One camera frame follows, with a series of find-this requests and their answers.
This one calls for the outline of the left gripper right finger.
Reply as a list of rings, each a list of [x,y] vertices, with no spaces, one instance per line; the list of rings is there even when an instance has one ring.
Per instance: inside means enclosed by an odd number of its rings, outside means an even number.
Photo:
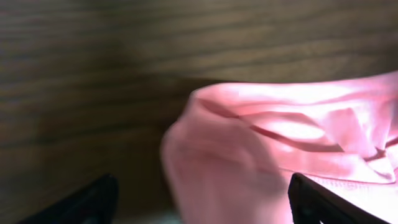
[[[288,196],[294,224],[388,224],[300,173]]]

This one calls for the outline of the pink printed t-shirt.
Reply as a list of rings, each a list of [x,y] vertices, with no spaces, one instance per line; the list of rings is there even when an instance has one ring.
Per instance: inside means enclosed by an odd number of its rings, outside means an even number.
[[[296,172],[396,223],[397,74],[201,88],[162,163],[187,224],[292,223]]]

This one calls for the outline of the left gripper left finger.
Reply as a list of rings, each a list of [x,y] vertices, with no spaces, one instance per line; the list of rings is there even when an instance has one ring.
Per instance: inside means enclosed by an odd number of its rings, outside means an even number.
[[[106,174],[18,224],[111,224],[118,198],[118,180]]]

